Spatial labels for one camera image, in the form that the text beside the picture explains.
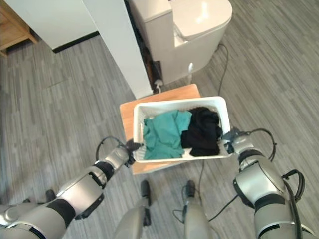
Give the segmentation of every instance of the wooden table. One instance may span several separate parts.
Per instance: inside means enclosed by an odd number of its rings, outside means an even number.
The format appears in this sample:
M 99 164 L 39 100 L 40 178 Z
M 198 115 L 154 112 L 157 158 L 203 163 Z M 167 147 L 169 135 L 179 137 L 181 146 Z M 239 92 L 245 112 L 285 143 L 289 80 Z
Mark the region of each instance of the wooden table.
M 138 103 L 155 102 L 155 101 L 171 101 L 183 100 L 191 98 L 200 98 L 196 84 L 191 84 L 170 91 L 166 91 L 157 95 L 148 96 L 135 101 L 127 102 L 120 105 L 121 117 L 124 127 L 126 140 L 133 138 L 133 111 Z M 159 169 L 167 168 L 185 161 L 178 162 L 160 162 L 160 163 L 138 163 L 132 165 L 133 174 L 149 173 Z

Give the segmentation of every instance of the laundry basket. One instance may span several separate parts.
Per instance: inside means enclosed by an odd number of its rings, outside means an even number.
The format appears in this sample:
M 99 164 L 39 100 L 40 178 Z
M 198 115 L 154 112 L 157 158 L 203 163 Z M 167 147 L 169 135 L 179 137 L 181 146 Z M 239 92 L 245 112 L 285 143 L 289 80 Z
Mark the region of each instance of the laundry basket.
M 180 110 L 188 111 L 196 107 L 207 107 L 211 111 L 215 111 L 219 115 L 219 126 L 221 127 L 223 134 L 230 130 L 228 113 L 226 102 L 222 97 L 204 97 L 186 100 L 175 101 L 160 101 L 160 102 L 148 102 L 139 103 L 134 108 L 134 127 L 133 127 L 133 140 L 137 143 L 144 143 L 143 140 L 143 127 L 144 119 L 155 117 L 159 114 Z M 230 154 L 225 150 L 224 144 L 226 141 L 220 140 L 218 146 L 220 149 L 219 155 L 212 156 L 200 156 L 194 157 L 190 155 L 191 149 L 184 149 L 185 153 L 182 158 L 163 158 L 163 159 L 144 159 L 146 146 L 142 146 L 139 150 L 134 152 L 134 158 L 139 163 L 150 162 L 168 162 L 168 161 L 185 161 L 185 160 L 197 160 L 197 159 L 216 159 L 216 158 L 228 158 Z

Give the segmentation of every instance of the black cable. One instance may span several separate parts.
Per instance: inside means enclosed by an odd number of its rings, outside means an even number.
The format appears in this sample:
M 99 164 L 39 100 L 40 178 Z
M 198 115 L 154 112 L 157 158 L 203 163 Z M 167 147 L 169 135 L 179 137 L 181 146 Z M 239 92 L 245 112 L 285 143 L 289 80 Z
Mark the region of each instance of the black cable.
M 200 183 L 201 183 L 201 179 L 203 177 L 204 167 L 205 167 L 205 160 L 203 159 L 202 165 L 201 165 L 201 172 L 200 172 L 200 175 L 199 175 L 199 181 L 198 181 L 198 197 L 199 197 L 199 201 L 200 201 L 200 205 L 201 206 L 203 206 L 203 201 L 201 199 Z
M 224 80 L 224 77 L 225 77 L 225 74 L 226 74 L 226 70 L 227 70 L 227 66 L 228 66 L 228 49 L 227 49 L 227 47 L 226 47 L 224 44 L 222 44 L 222 43 L 219 43 L 219 44 L 218 44 L 218 49 L 219 49 L 221 46 L 225 47 L 226 52 L 227 52 L 227 55 L 226 55 L 226 64 L 225 64 L 224 72 L 223 72 L 223 75 L 222 75 L 222 77 L 220 78 L 220 82 L 219 82 L 219 88 L 218 88 L 218 93 L 217 93 L 218 96 L 220 96 L 221 85 L 222 85 L 222 83 L 223 83 L 223 80 Z
M 297 174 L 298 178 L 299 178 L 297 192 L 296 192 L 296 194 L 294 196 L 295 202 L 298 202 L 301 199 L 301 196 L 303 195 L 304 190 L 305 190 L 305 184 L 306 183 L 305 183 L 304 175 L 300 171 L 298 171 L 296 169 L 293 169 L 293 170 L 289 171 L 288 173 L 284 174 L 281 177 L 286 179 L 286 180 L 288 180 L 289 177 L 294 175 L 294 174 Z
M 268 157 L 268 159 L 272 162 L 275 158 L 275 155 L 276 155 L 276 143 L 275 143 L 275 139 L 273 137 L 273 135 L 270 133 L 269 130 L 265 129 L 265 128 L 257 128 L 257 129 L 254 129 L 252 131 L 247 131 L 247 132 L 244 132 L 245 134 L 252 134 L 252 133 L 255 133 L 255 132 L 258 132 L 258 131 L 262 131 L 262 132 L 265 132 L 267 133 L 270 138 L 271 138 L 271 142 L 273 144 L 273 151 L 271 152 L 270 156 Z
M 184 224 L 184 222 L 178 218 L 178 216 L 175 214 L 175 212 L 183 212 L 183 210 L 179 210 L 179 209 L 174 209 L 172 210 L 173 216 L 182 224 Z
M 219 216 L 219 214 L 221 214 L 225 210 L 225 208 L 227 208 L 229 206 L 229 204 L 231 204 L 237 197 L 238 197 L 238 194 L 235 197 L 233 197 L 232 200 L 230 200 L 214 217 L 212 217 L 208 221 L 210 222 L 210 221 L 214 220 L 215 218 L 217 218 Z
M 290 208 L 291 208 L 291 212 L 293 214 L 294 217 L 294 223 L 295 223 L 295 236 L 296 239 L 302 239 L 303 238 L 303 229 L 301 227 L 301 221 L 299 218 L 299 214 L 298 214 L 298 210 L 297 210 L 297 206 L 296 206 L 296 202 L 295 202 L 295 197 L 294 197 L 294 193 L 291 190 L 291 187 L 289 185 L 289 183 L 287 183 L 284 180 L 284 184 L 287 188 L 287 191 L 289 193 L 289 198 L 290 198 Z
M 101 142 L 99 143 L 98 147 L 96 148 L 96 152 L 95 152 L 96 161 L 99 160 L 99 152 L 100 152 L 101 145 L 104 143 L 105 140 L 107 140 L 109 138 L 110 139 L 114 139 L 118 143 L 118 146 L 125 147 L 125 145 L 118 138 L 113 137 L 113 136 L 107 136 L 107 137 L 105 137 L 104 139 L 101 140 Z

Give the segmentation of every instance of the clothes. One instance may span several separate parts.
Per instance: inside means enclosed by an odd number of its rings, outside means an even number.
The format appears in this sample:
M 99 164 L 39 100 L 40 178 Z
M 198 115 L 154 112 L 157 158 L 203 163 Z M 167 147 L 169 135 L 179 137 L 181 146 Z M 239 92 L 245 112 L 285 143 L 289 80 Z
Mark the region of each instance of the clothes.
M 180 158 L 184 154 L 180 136 L 188 129 L 190 118 L 190 112 L 176 110 L 144 119 L 144 159 Z
M 182 148 L 193 148 L 190 152 L 192 156 L 218 155 L 217 140 L 222 135 L 218 113 L 205 107 L 194 108 L 190 112 L 190 125 L 181 135 Z

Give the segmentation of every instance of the wooden furniture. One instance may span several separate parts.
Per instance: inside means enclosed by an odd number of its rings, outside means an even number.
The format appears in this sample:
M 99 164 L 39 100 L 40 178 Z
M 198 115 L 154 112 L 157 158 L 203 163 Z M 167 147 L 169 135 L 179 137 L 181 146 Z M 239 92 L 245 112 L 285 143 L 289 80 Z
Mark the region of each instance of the wooden furniture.
M 37 40 L 30 34 L 29 26 L 3 1 L 0 0 L 0 54 L 6 56 L 5 50 L 21 41 Z
M 166 91 L 157 95 L 148 96 L 135 101 L 127 102 L 120 105 L 121 117 L 124 127 L 126 140 L 133 138 L 133 110 L 138 103 L 155 102 L 155 101 L 171 101 L 199 98 L 200 93 L 196 84 L 191 84 L 170 91 Z M 149 173 L 166 167 L 170 167 L 185 161 L 178 162 L 159 162 L 159 163 L 138 163 L 132 165 L 133 174 Z

